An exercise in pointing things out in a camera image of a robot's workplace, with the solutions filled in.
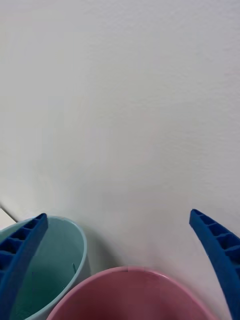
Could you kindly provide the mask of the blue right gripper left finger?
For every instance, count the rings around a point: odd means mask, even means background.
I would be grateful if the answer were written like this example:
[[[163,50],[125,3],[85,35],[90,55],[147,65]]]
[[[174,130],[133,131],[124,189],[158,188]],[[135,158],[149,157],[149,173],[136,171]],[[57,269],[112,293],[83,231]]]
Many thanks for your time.
[[[8,320],[25,274],[46,231],[45,213],[33,218],[0,243],[0,318]]]

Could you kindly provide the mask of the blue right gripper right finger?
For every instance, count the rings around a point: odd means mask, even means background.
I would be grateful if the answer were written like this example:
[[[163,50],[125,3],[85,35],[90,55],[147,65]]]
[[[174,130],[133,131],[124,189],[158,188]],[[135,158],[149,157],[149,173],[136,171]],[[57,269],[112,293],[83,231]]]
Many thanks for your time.
[[[231,318],[240,318],[240,238],[192,209],[189,224],[200,240],[217,276]]]

